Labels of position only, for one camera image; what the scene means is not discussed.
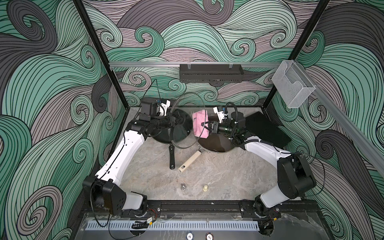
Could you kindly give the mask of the black frame post right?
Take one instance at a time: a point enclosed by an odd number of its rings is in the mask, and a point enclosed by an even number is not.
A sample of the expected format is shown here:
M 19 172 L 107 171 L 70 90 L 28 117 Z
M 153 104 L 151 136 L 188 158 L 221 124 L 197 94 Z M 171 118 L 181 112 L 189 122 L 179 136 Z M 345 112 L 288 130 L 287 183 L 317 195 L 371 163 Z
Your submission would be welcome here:
M 304 47 L 305 43 L 311 36 L 313 30 L 315 29 L 317 23 L 319 22 L 322 14 L 326 10 L 326 7 L 328 6 L 330 0 L 320 0 L 317 7 L 315 8 L 312 16 L 307 22 L 307 25 L 304 28 L 304 32 L 301 34 L 298 42 L 296 43 L 294 49 L 292 50 L 288 60 L 296 60 L 300 51 Z M 269 92 L 265 102 L 263 103 L 262 110 L 266 110 L 270 103 L 272 102 L 275 94 L 277 93 L 277 88 L 275 86 L 272 87 L 271 91 Z

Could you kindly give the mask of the glass pot lid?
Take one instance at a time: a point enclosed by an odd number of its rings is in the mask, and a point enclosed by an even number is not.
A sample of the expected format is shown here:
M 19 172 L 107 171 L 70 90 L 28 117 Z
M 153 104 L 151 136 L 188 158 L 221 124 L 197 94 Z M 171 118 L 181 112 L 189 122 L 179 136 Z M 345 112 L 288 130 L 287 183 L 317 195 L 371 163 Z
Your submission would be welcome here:
M 205 151 L 217 154 L 227 153 L 235 148 L 223 134 L 210 134 L 206 139 L 200 138 L 198 144 Z

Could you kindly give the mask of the aluminium rail back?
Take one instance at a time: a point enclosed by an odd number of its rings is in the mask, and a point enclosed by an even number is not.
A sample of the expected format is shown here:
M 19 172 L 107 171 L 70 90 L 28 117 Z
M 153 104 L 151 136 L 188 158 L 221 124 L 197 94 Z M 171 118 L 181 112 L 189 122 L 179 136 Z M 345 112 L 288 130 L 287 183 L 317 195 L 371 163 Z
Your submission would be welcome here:
M 180 65 L 241 65 L 243 68 L 277 68 L 281 62 L 109 62 L 111 68 L 178 68 Z

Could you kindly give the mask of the aluminium rail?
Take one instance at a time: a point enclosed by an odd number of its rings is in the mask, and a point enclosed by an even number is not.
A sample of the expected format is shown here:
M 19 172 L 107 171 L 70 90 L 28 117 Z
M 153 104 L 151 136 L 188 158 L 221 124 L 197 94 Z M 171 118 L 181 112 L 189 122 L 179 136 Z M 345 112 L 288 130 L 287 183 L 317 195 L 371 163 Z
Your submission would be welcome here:
M 315 96 L 360 153 L 383 175 L 384 97 L 373 97 L 361 83 L 354 85 L 350 80 L 340 82 L 320 67 L 299 67 L 315 86 Z
M 109 62 L 111 68 L 178 68 L 180 65 L 241 65 L 243 68 L 277 68 L 281 62 Z

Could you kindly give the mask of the pink cloth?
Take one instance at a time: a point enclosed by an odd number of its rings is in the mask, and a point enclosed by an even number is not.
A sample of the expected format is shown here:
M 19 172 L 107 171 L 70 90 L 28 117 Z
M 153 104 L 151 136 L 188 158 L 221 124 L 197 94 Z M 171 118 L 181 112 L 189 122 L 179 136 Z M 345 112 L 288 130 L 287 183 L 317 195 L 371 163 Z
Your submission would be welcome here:
M 192 114 L 193 131 L 194 136 L 207 139 L 209 136 L 209 130 L 205 128 L 208 120 L 208 114 L 206 110 L 201 110 Z

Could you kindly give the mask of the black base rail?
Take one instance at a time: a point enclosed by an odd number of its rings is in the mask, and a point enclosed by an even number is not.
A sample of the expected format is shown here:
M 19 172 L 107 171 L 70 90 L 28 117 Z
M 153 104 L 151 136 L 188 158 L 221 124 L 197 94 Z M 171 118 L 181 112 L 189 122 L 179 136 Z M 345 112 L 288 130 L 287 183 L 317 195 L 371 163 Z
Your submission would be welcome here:
M 309 213 L 320 208 L 315 201 L 285 201 L 272 208 L 251 200 L 148 200 L 143 210 L 118 210 L 117 216 L 141 219 L 142 216 L 168 218 L 176 214 L 234 214 L 242 218 L 273 219 L 283 213 Z

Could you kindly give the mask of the black frame post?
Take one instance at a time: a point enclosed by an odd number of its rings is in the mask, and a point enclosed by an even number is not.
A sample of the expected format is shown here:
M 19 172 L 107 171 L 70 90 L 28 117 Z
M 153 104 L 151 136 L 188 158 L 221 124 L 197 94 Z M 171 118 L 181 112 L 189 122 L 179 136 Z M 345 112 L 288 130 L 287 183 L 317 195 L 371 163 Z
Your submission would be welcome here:
M 326 10 L 326 7 L 328 6 L 330 0 L 320 0 L 317 7 L 315 8 L 312 16 L 307 22 L 307 25 L 304 28 L 304 32 L 301 34 L 298 42 L 296 43 L 294 49 L 292 50 L 288 60 L 296 60 L 300 51 L 304 47 L 305 43 L 311 36 L 313 30 L 315 29 L 317 23 L 319 22 L 322 14 Z M 272 102 L 275 94 L 277 93 L 277 88 L 275 86 L 272 87 L 271 91 L 269 92 L 265 102 L 263 103 L 262 110 L 266 110 L 270 103 Z
M 121 100 L 123 106 L 124 106 L 124 109 L 126 110 L 126 112 L 129 112 L 130 110 L 130 107 L 129 107 L 129 104 L 124 96 L 124 93 L 120 87 L 120 83 L 118 81 L 118 78 L 117 78 L 117 75 L 116 73 L 110 68 L 110 65 L 109 65 L 109 60 L 107 58 L 107 55 L 102 47 L 102 44 L 97 36 L 97 32 L 91 22 L 91 19 L 87 13 L 87 10 L 85 8 L 85 5 L 83 3 L 83 1 L 81 0 L 73 0 L 73 3 L 77 9 L 77 12 L 91 38 L 91 41 L 92 43 L 94 44 L 95 48 L 96 48 L 96 51 L 99 55 L 99 58 L 101 59 L 101 62 L 103 64 L 103 66 L 105 67 L 106 69 L 106 72 L 107 72 L 107 75 L 109 76 L 111 82 L 112 82 L 112 85 L 114 86 L 117 94 L 118 94 L 118 97 L 119 99 Z

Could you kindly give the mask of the black frame post left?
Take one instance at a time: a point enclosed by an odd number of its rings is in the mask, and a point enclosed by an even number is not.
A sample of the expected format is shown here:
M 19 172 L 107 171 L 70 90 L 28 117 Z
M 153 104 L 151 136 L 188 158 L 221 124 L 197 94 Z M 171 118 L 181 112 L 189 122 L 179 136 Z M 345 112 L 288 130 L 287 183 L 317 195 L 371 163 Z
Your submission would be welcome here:
M 77 9 L 77 12 L 91 38 L 91 41 L 92 43 L 94 44 L 95 48 L 96 48 L 96 51 L 99 55 L 99 58 L 101 59 L 101 62 L 103 64 L 103 66 L 105 67 L 106 69 L 106 72 L 107 72 L 107 75 L 109 76 L 111 82 L 112 82 L 112 85 L 114 86 L 117 94 L 118 94 L 118 97 L 119 99 L 121 100 L 123 106 L 124 106 L 124 109 L 126 110 L 126 112 L 129 112 L 130 110 L 130 107 L 129 107 L 129 104 L 124 96 L 124 93 L 120 87 L 120 83 L 118 81 L 118 78 L 117 78 L 117 75 L 116 73 L 110 68 L 110 65 L 109 65 L 109 60 L 107 58 L 107 55 L 102 47 L 102 44 L 97 36 L 97 32 L 91 22 L 91 19 L 87 13 L 87 10 L 85 8 L 85 5 L 83 3 L 83 1 L 81 0 L 73 0 L 73 3 Z

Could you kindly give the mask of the clear plastic wall bin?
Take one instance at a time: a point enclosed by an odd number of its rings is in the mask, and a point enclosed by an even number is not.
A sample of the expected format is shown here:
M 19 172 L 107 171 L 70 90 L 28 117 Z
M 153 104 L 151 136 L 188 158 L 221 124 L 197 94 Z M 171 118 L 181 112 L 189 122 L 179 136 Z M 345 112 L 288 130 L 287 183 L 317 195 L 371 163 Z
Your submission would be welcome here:
M 299 108 L 316 89 L 305 68 L 294 60 L 282 61 L 272 82 L 289 109 Z

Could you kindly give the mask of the aluminium rail right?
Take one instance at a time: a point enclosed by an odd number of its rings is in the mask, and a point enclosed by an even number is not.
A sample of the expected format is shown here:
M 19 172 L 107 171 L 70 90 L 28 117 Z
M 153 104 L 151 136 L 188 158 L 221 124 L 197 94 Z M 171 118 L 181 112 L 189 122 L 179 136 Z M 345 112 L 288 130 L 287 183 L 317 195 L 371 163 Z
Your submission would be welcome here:
M 383 175 L 384 97 L 373 97 L 361 83 L 354 85 L 350 80 L 340 82 L 320 67 L 299 67 L 315 86 L 315 96 L 360 153 Z

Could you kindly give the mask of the black wall shelf tray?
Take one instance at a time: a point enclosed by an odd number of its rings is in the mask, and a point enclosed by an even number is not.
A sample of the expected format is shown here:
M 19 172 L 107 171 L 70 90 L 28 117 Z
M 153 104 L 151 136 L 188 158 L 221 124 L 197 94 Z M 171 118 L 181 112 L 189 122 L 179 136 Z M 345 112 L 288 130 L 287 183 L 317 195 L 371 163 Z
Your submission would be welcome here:
M 241 83 L 244 77 L 241 65 L 180 65 L 182 83 Z

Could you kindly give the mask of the glass frying pan lid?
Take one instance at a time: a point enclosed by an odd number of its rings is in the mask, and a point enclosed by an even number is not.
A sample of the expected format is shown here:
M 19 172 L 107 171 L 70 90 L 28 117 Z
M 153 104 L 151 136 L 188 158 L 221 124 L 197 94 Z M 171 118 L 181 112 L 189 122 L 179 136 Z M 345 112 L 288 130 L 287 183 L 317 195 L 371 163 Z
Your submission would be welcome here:
M 203 99 L 194 92 L 185 92 L 171 107 L 172 127 L 168 130 L 172 144 L 178 149 L 188 149 L 195 145 L 202 133 L 194 131 L 193 114 L 205 110 Z

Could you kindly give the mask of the black frying pan with lid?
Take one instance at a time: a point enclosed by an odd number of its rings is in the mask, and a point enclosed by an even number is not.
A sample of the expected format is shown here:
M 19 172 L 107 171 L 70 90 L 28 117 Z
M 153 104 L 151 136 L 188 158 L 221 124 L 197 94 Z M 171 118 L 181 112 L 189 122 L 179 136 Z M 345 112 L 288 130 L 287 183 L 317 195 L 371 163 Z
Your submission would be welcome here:
M 193 128 L 193 120 L 187 112 L 181 109 L 176 109 L 174 112 L 172 112 L 172 115 L 183 117 L 183 124 L 178 125 L 174 128 L 161 130 L 160 132 L 156 133 L 154 136 L 154 139 L 157 142 L 169 145 L 169 156 L 170 156 L 169 168 L 171 170 L 173 170 L 176 166 L 176 162 L 175 162 L 176 145 L 172 141 L 174 141 L 175 143 L 178 143 L 186 139 L 190 135 Z

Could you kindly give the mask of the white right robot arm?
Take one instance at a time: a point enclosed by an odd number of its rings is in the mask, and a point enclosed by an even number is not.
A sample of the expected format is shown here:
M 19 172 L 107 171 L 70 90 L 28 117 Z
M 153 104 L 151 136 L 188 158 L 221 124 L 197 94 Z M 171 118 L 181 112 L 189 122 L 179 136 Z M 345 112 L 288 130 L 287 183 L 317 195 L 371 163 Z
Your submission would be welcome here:
M 301 197 L 316 187 L 317 181 L 304 154 L 284 151 L 235 120 L 210 121 L 201 126 L 212 134 L 226 135 L 233 147 L 261 157 L 277 170 L 277 185 L 255 198 L 258 212 Z

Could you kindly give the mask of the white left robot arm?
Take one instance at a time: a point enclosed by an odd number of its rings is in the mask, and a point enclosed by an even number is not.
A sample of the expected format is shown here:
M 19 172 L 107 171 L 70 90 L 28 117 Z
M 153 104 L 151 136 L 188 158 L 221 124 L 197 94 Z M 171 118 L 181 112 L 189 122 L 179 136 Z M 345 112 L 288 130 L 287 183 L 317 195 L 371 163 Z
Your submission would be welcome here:
M 141 110 L 127 125 L 123 139 L 94 176 L 83 181 L 83 189 L 92 209 L 101 208 L 111 215 L 119 216 L 124 211 L 145 212 L 146 196 L 121 189 L 123 175 L 134 155 L 148 137 L 168 130 L 179 123 L 172 114 L 171 101 L 162 98 L 145 98 Z

